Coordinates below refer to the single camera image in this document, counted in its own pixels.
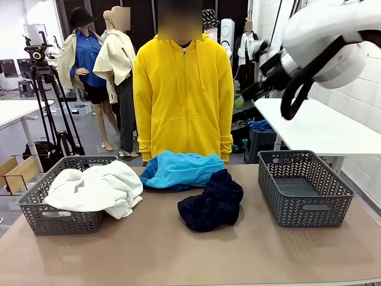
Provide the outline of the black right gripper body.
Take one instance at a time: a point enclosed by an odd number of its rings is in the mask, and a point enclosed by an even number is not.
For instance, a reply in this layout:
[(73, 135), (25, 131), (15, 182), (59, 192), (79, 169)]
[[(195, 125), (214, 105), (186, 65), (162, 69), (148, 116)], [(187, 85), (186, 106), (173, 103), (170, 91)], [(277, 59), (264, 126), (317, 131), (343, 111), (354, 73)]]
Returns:
[(263, 89), (285, 89), (293, 78), (293, 58), (288, 52), (278, 52), (260, 66), (265, 77)]

